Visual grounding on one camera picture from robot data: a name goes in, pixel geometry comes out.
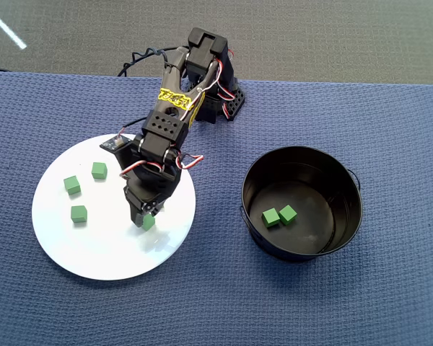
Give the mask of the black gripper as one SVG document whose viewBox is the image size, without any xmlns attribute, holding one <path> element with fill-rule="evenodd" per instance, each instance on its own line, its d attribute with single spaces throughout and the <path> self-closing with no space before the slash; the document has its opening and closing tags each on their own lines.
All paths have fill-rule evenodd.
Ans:
<svg viewBox="0 0 433 346">
<path fill-rule="evenodd" d="M 164 200 L 172 196 L 180 182 L 181 171 L 173 167 L 161 171 L 153 165 L 141 164 L 124 175 L 131 221 L 140 228 L 146 214 L 156 216 L 163 209 Z"/>
</svg>

